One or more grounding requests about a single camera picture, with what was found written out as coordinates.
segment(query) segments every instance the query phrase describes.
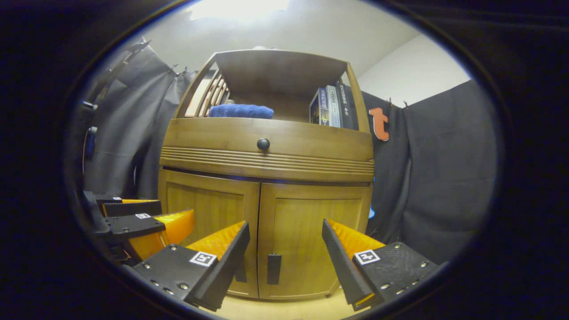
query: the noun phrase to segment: black fabric backdrop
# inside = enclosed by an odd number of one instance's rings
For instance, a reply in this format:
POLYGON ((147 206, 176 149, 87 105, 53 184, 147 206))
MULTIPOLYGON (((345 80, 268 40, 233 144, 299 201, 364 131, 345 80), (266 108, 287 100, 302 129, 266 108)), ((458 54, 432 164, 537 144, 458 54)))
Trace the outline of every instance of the black fabric backdrop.
POLYGON ((389 119, 389 140, 373 136, 376 214, 366 233, 435 263, 450 260, 476 232, 496 182, 491 101, 473 80, 407 108, 363 94, 389 119))
POLYGON ((96 101, 97 142, 93 159, 85 164, 86 190, 128 198, 158 197, 164 135, 194 76, 177 75, 150 46, 123 68, 105 98, 96 101))
POLYGON ((464 247, 496 184, 494 107, 470 80, 403 110, 411 176, 402 240, 441 263, 464 247))

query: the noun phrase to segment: wooden shelf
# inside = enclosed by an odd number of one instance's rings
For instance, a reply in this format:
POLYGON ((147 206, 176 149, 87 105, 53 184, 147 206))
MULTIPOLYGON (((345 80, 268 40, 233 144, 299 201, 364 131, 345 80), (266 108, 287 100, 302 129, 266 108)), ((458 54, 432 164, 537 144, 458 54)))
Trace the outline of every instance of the wooden shelf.
POLYGON ((211 106, 231 98, 238 104, 264 105, 273 119, 309 123, 309 106, 318 88, 334 85, 346 73, 361 132, 369 133, 364 99, 347 61, 302 52, 238 50, 212 55, 184 94, 176 118, 185 117, 192 99, 199 99, 194 117, 205 117, 211 106), (214 75, 204 80, 216 67, 214 75), (207 88, 194 97, 202 81, 207 88))

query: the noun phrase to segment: decorative grooves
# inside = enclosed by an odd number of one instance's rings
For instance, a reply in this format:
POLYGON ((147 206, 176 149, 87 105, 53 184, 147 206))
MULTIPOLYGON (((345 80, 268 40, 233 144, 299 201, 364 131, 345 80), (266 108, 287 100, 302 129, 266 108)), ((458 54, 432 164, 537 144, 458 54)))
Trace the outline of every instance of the decorative grooves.
POLYGON ((359 176, 358 180, 367 180, 368 176, 373 179, 373 161, 354 161, 343 159, 330 159, 320 157, 305 157, 298 155, 261 153, 249 151, 227 151, 215 149, 198 149, 190 147, 162 147, 160 164, 163 161, 181 161, 185 169, 191 169, 193 165, 213 165, 226 173, 223 167, 240 167, 240 170, 263 169, 278 171, 297 171, 311 174, 333 174, 359 176))

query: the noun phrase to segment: white wall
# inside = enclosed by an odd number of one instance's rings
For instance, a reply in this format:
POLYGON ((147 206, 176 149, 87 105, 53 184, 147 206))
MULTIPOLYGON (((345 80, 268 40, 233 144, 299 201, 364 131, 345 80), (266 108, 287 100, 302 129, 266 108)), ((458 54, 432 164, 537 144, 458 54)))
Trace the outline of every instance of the white wall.
POLYGON ((362 91, 399 107, 470 80, 465 70, 424 35, 397 48, 358 78, 362 91))

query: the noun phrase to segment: ceiling light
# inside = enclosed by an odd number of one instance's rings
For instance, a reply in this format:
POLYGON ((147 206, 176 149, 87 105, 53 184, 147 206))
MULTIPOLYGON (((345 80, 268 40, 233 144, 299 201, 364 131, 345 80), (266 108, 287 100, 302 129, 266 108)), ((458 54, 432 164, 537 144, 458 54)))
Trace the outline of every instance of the ceiling light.
POLYGON ((203 0, 188 8, 190 20, 203 18, 256 20, 288 8, 288 0, 203 0))

